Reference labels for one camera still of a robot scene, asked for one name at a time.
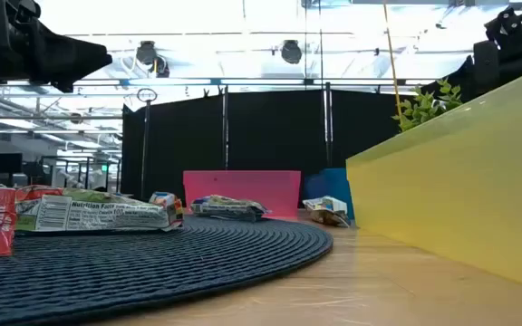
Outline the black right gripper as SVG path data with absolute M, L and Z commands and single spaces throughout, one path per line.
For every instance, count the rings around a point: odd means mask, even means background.
M 461 66 L 449 75 L 442 77 L 451 86 L 460 87 L 460 100 L 470 101 L 474 98 L 474 62 L 471 55 L 468 55 Z

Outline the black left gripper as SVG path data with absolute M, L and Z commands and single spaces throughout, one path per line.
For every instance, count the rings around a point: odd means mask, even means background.
M 24 31 L 24 69 L 31 83 L 50 84 L 72 93 L 75 82 L 112 63 L 104 45 L 55 34 L 38 19 L 25 23 Z

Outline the green white granola bar wrapper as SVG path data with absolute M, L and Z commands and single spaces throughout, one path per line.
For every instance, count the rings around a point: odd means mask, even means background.
M 167 225 L 160 206 L 81 188 L 18 188 L 15 210 L 16 228 L 32 232 L 163 230 Z

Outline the white orange granola bar wrapper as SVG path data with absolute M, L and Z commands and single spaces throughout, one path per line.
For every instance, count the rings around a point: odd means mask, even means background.
M 183 225 L 183 207 L 179 197 L 169 192 L 154 192 L 149 202 L 164 209 L 167 225 L 163 230 L 169 231 Z

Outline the white yellow granola bar wrapper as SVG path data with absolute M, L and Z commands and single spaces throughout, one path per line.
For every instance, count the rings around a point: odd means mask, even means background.
M 303 201 L 311 219 L 319 224 L 350 227 L 347 204 L 337 198 L 324 196 Z

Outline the crinkled white granola bar wrapper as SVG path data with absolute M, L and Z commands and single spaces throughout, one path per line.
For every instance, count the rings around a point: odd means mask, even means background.
M 196 198 L 190 209 L 194 216 L 255 222 L 271 211 L 260 203 L 220 195 Z

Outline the thin yellow pole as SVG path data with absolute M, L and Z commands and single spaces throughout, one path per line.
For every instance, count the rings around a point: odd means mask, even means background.
M 401 100 L 400 100 L 400 94 L 398 89 L 398 80 L 395 70 L 395 61 L 394 61 L 394 51 L 392 47 L 392 36 L 391 36 L 391 24 L 389 20 L 389 11 L 387 6 L 387 0 L 382 0 L 382 7 L 383 7 L 383 14 L 384 14 L 384 22 L 385 22 L 385 28 L 386 28 L 386 36 L 387 36 L 387 43 L 388 43 L 388 49 L 389 49 L 389 55 L 390 55 L 390 62 L 391 62 L 391 74 L 392 74 L 392 81 L 393 81 L 393 89 L 394 89 L 394 97 L 396 102 L 396 110 L 398 119 L 397 121 L 401 121 Z

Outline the round black ceiling lamp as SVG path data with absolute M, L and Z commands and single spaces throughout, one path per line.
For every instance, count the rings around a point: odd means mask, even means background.
M 139 63 L 146 69 L 151 77 L 168 78 L 169 64 L 166 59 L 157 53 L 153 41 L 141 41 L 136 50 L 135 63 Z
M 301 62 L 303 53 L 297 40 L 284 40 L 281 47 L 281 57 L 289 64 Z

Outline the yellow plastic bin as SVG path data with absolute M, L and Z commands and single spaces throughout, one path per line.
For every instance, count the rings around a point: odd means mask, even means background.
M 522 283 L 522 77 L 346 171 L 360 228 Z

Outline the black computer monitor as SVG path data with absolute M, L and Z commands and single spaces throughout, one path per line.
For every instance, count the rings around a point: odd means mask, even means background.
M 0 153 L 0 174 L 21 173 L 22 168 L 22 153 Z

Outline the blue plastic bin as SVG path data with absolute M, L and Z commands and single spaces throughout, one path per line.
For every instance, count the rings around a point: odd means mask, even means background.
M 354 220 L 353 201 L 345 168 L 326 168 L 304 179 L 303 199 L 330 196 L 347 205 L 347 215 Z

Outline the black curtain partition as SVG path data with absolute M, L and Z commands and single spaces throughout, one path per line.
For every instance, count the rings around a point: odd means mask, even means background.
M 145 198 L 185 196 L 186 170 L 294 170 L 304 177 L 344 168 L 346 159 L 395 136 L 395 97 L 331 92 L 333 142 L 325 140 L 323 93 L 231 93 L 153 104 Z M 144 111 L 122 110 L 121 192 L 140 199 Z

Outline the dark blue woven round mat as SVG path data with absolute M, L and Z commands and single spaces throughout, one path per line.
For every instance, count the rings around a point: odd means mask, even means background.
M 0 326 L 72 326 L 245 287 L 328 254 L 312 225 L 191 217 L 169 232 L 22 233 L 0 256 Z

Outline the pink plastic bin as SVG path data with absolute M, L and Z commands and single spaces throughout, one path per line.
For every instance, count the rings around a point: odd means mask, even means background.
M 294 218 L 298 211 L 301 172 L 293 170 L 189 170 L 183 172 L 187 204 L 220 195 L 255 201 L 269 217 Z

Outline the horizontal metal frame bar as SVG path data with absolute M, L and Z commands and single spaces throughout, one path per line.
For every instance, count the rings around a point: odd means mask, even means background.
M 187 85 L 287 85 L 313 86 L 330 83 L 339 86 L 386 86 L 393 79 L 268 79 L 268 78 L 153 78 L 153 79 L 86 79 L 76 81 L 74 86 L 187 86 Z

